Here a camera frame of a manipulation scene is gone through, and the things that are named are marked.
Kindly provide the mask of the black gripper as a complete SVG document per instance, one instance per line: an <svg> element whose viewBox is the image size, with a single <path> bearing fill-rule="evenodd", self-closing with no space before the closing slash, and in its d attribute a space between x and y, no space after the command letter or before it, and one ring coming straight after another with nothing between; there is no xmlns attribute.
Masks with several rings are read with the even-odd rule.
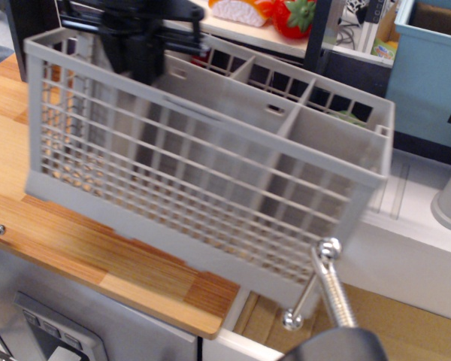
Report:
<svg viewBox="0 0 451 361"><path fill-rule="evenodd" d="M200 27L204 9L191 1L59 1L58 10L62 26L101 35L117 74L130 70L146 85L163 74L163 48L194 56L208 51ZM127 55L121 38L128 39Z"/></svg>

